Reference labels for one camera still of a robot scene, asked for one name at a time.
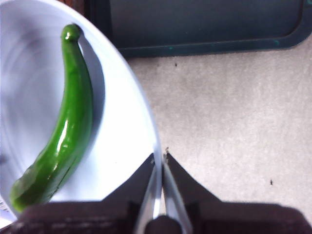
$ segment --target beige carpet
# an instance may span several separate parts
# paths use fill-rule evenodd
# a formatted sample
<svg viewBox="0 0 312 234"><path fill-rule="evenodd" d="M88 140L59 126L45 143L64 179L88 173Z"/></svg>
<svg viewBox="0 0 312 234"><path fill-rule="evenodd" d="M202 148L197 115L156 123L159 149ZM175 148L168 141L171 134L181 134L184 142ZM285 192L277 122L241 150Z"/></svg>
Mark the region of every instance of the beige carpet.
<svg viewBox="0 0 312 234"><path fill-rule="evenodd" d="M312 223L312 37L283 51L128 60L162 148L224 201Z"/></svg>

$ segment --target white plate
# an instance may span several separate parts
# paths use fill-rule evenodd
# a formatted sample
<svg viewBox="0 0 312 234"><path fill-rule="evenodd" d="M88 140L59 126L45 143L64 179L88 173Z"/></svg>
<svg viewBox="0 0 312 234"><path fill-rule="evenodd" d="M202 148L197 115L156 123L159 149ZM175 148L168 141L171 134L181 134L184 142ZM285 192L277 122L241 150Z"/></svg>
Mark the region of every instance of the white plate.
<svg viewBox="0 0 312 234"><path fill-rule="evenodd" d="M52 200L101 200L151 153L160 171L160 144L150 108L135 75L109 40L58 1L4 0L0 10L0 184L11 211L17 214L8 200L10 188L45 146L58 117L64 86L60 34L70 23L84 32L79 42L94 89L95 126L84 159ZM158 204L160 173L157 186Z"/></svg>

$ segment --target dark green tray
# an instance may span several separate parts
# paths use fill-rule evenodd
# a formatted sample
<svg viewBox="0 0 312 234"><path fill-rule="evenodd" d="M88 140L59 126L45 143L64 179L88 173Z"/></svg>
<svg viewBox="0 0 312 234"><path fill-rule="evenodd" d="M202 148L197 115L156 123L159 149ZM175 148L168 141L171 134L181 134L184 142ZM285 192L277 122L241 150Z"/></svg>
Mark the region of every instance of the dark green tray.
<svg viewBox="0 0 312 234"><path fill-rule="evenodd" d="M312 31L312 0L90 0L89 19L125 57L271 50Z"/></svg>

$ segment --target white bowl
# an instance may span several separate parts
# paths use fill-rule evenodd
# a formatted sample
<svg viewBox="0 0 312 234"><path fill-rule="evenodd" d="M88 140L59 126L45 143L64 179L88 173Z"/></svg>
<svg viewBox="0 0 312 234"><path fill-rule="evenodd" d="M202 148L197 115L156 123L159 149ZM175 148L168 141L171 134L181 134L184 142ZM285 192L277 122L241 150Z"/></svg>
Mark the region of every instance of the white bowl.
<svg viewBox="0 0 312 234"><path fill-rule="evenodd" d="M84 33L79 43L94 89L95 125L84 159L52 200L102 200L151 153L161 171L150 108L135 75L109 40L55 0L3 0L0 10L0 183L8 208L18 215L8 199L11 186L35 160L55 126L64 86L60 34L70 23Z"/></svg>

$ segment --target floor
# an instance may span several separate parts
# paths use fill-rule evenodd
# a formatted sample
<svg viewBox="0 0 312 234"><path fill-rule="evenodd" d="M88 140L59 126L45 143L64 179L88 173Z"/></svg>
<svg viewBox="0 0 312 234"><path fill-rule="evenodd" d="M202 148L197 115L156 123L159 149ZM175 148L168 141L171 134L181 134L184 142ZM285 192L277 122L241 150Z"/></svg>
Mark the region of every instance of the floor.
<svg viewBox="0 0 312 234"><path fill-rule="evenodd" d="M162 149L224 201L312 224L312 36L282 51L128 60Z"/></svg>

